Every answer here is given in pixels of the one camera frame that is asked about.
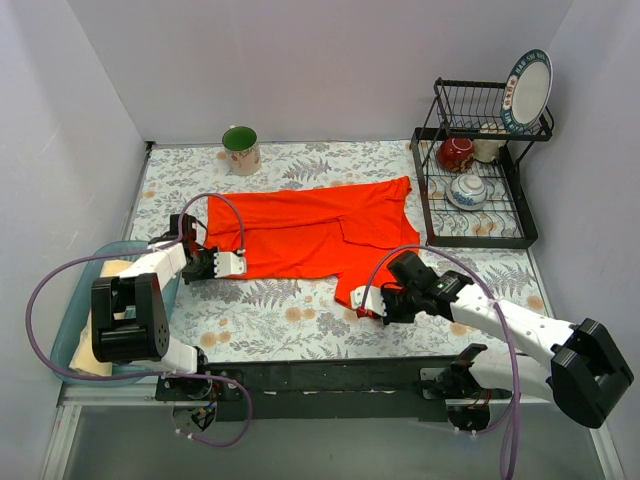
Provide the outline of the orange t shirt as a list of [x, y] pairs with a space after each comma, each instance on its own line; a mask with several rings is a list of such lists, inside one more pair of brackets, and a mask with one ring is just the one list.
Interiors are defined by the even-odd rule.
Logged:
[[392, 249], [416, 245], [405, 214], [408, 177], [313, 190], [226, 194], [208, 201], [205, 247], [246, 249], [249, 279], [316, 280], [334, 276], [334, 298], [372, 280], [392, 281], [377, 263]]

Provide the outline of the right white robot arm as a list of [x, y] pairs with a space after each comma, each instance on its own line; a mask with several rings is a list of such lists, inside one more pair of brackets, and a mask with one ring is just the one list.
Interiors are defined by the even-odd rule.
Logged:
[[576, 324], [496, 299], [480, 282], [457, 271], [437, 275], [413, 251], [387, 265], [393, 286], [370, 288], [368, 308], [385, 324], [411, 323], [420, 312], [472, 327], [504, 341], [495, 353], [473, 344], [426, 381], [446, 398], [500, 389], [552, 401], [570, 419], [602, 426], [634, 381], [608, 329], [587, 318]]

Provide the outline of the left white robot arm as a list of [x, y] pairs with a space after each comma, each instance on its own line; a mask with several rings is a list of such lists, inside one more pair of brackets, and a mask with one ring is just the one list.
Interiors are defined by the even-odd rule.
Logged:
[[213, 250], [197, 242], [202, 223], [191, 215], [170, 217], [169, 231], [152, 239], [152, 251], [117, 275], [96, 279], [91, 288], [91, 347], [100, 362], [137, 362], [153, 370], [180, 373], [178, 387], [193, 400], [213, 386], [200, 367], [202, 352], [173, 338], [163, 291], [214, 277]]

